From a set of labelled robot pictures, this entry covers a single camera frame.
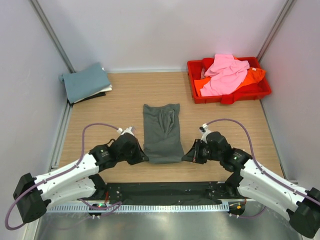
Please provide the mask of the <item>pink t shirt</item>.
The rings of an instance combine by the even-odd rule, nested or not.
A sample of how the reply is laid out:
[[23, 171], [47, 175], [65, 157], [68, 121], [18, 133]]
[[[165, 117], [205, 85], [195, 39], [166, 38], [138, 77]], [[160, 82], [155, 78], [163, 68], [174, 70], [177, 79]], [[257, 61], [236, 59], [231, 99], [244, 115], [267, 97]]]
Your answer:
[[210, 80], [201, 89], [203, 97], [222, 96], [233, 93], [245, 80], [250, 64], [231, 54], [215, 54], [213, 64], [204, 73]]

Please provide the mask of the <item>grey t shirt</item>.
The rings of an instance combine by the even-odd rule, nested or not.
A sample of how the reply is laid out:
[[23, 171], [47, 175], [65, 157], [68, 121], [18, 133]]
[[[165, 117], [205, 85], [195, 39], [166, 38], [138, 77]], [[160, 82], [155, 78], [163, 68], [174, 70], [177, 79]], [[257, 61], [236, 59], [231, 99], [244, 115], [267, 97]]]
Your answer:
[[143, 105], [143, 151], [151, 164], [175, 164], [185, 155], [181, 144], [180, 104]]

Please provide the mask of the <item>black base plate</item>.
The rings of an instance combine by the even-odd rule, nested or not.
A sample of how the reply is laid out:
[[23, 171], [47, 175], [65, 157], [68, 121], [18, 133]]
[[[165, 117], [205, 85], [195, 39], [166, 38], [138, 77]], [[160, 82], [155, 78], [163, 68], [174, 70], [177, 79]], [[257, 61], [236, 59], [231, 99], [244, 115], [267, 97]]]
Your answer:
[[230, 200], [229, 212], [242, 215], [247, 200], [224, 182], [142, 182], [107, 183], [96, 196], [87, 200], [118, 201], [123, 206], [209, 206]]

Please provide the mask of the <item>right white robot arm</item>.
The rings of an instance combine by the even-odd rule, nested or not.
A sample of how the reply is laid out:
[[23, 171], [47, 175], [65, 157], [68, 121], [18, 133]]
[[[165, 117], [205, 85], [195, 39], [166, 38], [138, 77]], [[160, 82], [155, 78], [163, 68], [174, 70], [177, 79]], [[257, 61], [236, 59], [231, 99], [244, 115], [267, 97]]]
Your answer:
[[288, 220], [299, 234], [312, 239], [320, 228], [320, 191], [307, 190], [273, 173], [253, 155], [231, 147], [219, 132], [205, 132], [182, 157], [185, 162], [205, 164], [218, 161], [231, 172], [225, 181], [225, 192], [231, 198], [239, 195], [253, 199]]

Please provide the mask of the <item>aluminium front rail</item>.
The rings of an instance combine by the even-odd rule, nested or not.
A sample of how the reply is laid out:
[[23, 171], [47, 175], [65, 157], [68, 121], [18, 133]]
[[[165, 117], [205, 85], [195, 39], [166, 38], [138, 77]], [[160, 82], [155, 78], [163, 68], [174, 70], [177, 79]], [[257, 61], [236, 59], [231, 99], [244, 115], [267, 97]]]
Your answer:
[[245, 179], [242, 179], [239, 184], [232, 183], [230, 181], [225, 182], [225, 184], [232, 187], [240, 195], [240, 188], [245, 188], [247, 190], [254, 191], [255, 193], [258, 191], [262, 191], [272, 197], [276, 195], [276, 192], [284, 194], [290, 189], [294, 188], [293, 183], [288, 182], [284, 179], [271, 179], [267, 176], [262, 175], [257, 180], [247, 181]]

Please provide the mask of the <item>folded blue t shirt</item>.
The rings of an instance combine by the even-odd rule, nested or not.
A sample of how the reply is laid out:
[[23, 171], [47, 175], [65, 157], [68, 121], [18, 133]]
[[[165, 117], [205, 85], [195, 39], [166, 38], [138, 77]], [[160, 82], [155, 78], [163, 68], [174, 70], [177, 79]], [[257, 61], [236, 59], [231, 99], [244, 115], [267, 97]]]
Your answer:
[[108, 74], [99, 62], [75, 73], [64, 73], [58, 79], [64, 84], [71, 104], [112, 90]]

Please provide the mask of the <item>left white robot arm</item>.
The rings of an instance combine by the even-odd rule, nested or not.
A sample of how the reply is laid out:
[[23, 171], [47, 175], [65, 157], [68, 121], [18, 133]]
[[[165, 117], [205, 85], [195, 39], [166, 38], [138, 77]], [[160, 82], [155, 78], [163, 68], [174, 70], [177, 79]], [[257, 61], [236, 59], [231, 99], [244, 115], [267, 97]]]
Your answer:
[[106, 187], [99, 173], [123, 161], [129, 165], [149, 161], [138, 139], [131, 133], [97, 145], [80, 159], [52, 172], [38, 176], [24, 174], [13, 192], [22, 222], [31, 223], [47, 210], [68, 201], [101, 200]]

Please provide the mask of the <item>red plastic bin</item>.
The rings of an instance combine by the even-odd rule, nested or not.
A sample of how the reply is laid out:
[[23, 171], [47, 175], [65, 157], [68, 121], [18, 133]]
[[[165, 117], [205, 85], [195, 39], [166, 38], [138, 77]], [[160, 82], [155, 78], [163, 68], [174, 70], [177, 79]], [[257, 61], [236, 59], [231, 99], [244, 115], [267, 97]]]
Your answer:
[[212, 57], [202, 60], [190, 60], [187, 62], [191, 93], [196, 104], [221, 103], [231, 105], [237, 101], [260, 100], [272, 93], [269, 82], [266, 78], [266, 71], [263, 70], [254, 56], [239, 57], [240, 61], [248, 61], [249, 81], [241, 84], [233, 93], [221, 96], [201, 96], [200, 89], [209, 82], [209, 78], [204, 76], [205, 71], [213, 64]]

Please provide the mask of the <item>folded black t shirt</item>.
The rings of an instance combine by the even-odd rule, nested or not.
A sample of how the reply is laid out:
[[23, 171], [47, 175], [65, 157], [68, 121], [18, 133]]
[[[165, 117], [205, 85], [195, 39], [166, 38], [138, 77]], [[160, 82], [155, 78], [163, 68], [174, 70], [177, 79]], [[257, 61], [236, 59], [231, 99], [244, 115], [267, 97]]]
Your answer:
[[105, 93], [104, 91], [103, 91], [103, 92], [98, 92], [98, 93], [96, 93], [96, 94], [93, 94], [93, 95], [91, 95], [91, 96], [88, 96], [88, 97], [86, 97], [86, 98], [83, 98], [83, 99], [79, 100], [79, 102], [91, 100], [91, 99], [98, 98], [98, 97], [103, 97], [103, 96], [105, 96], [105, 95], [106, 95], [106, 93]]

